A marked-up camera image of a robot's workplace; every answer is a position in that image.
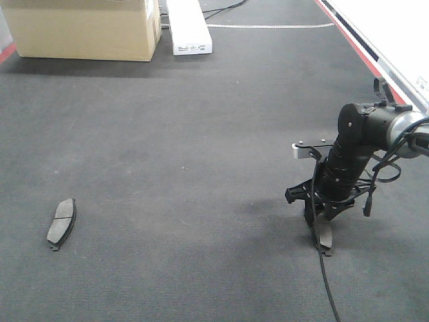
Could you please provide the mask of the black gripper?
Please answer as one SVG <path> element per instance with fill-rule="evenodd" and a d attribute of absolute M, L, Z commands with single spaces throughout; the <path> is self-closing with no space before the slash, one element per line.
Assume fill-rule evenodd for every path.
<path fill-rule="evenodd" d="M 343 211 L 355 205 L 355 199 L 368 193 L 371 188 L 370 179 L 358 179 L 350 186 L 351 191 L 347 198 L 334 200 L 322 192 L 315 180 L 322 178 L 326 170 L 324 162 L 316 161 L 312 177 L 296 186 L 287 188 L 285 198 L 289 204 L 294 201 L 304 201 L 304 218 L 312 235 L 331 235 L 329 222 Z"/>

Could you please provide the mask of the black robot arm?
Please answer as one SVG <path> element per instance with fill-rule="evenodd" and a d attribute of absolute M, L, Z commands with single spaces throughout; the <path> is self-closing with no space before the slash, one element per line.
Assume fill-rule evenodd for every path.
<path fill-rule="evenodd" d="M 350 103 L 341 109 L 334 142 L 292 146 L 295 158 L 316 160 L 313 177 L 285 193 L 289 203 L 305 202 L 304 217 L 309 226 L 321 213 L 333 219 L 352 207 L 363 193 L 368 194 L 363 213 L 370 216 L 376 174 L 385 166 L 393 166 L 398 158 L 428 155 L 428 116 L 413 111 L 411 105 L 397 103 L 382 77 L 375 78 L 373 89 L 380 102 Z M 385 155 L 373 167 L 375 174 L 365 181 L 366 187 L 359 186 L 360 175 L 378 150 Z"/>

